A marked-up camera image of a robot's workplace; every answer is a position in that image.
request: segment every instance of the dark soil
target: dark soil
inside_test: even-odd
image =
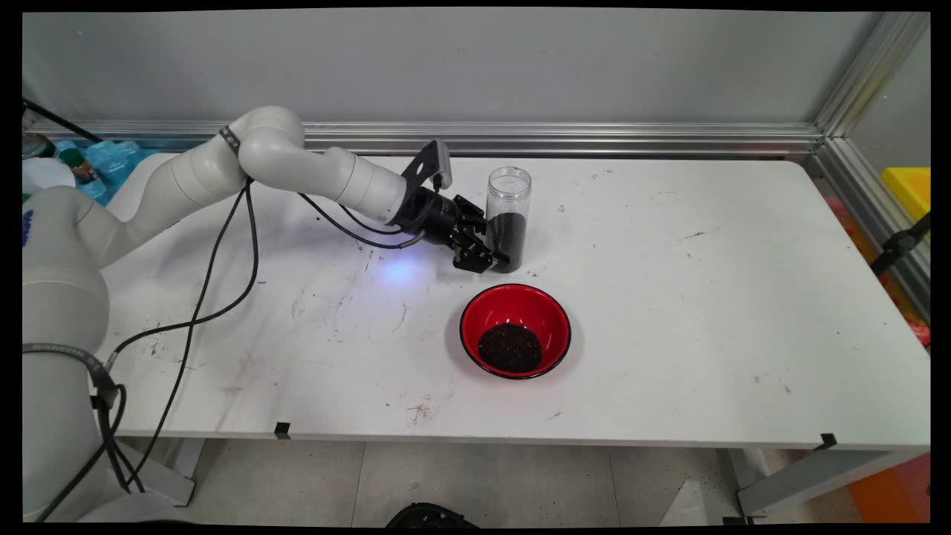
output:
[[[489,248],[509,258],[499,260],[495,271],[511,273],[522,265],[522,249],[525,247],[525,230],[528,220],[520,213],[505,212],[489,220],[485,237]]]
[[[541,364],[541,343],[527,327],[502,324],[485,331],[479,338],[478,354],[491,367],[525,373]]]

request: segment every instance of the gray wall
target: gray wall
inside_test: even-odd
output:
[[[850,134],[880,174],[931,167],[931,29]]]
[[[879,17],[567,8],[28,13],[75,119],[807,122]]]

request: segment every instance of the tiled floor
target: tiled floor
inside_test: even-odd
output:
[[[155,458],[170,464],[170,445]],[[794,456],[773,452],[770,467]],[[384,526],[432,502],[482,527],[658,525],[686,479],[712,525],[738,514],[715,449],[208,440],[194,478],[187,511],[209,524]],[[860,521],[840,489],[757,522]]]

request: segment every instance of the yellow box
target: yellow box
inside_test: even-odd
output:
[[[931,211],[931,168],[887,168],[882,181],[914,221]]]

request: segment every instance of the white robotic arm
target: white robotic arm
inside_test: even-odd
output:
[[[331,147],[324,154],[304,150],[301,120],[288,109],[258,108],[229,127],[241,140],[237,158],[221,136],[214,136],[163,163],[148,179],[139,209],[128,222],[92,203],[76,232],[97,267],[115,262],[199,208],[237,193],[245,172],[270,188],[326,197],[382,223],[396,217],[406,180],[344,149]]]
[[[163,163],[127,222],[74,188],[44,190],[23,205],[24,344],[94,353],[105,338],[109,309],[99,269],[237,193],[245,172],[271,188],[320,195],[383,223],[395,220],[406,179],[343,149],[323,155],[304,150],[303,127],[291,111],[255,109],[230,129],[241,140],[238,157],[215,136]],[[87,399],[81,364],[58,353],[23,354],[24,520],[36,519],[99,446]],[[101,459],[50,518],[78,520],[112,502],[117,490]],[[88,518],[101,520],[104,510],[98,510]]]

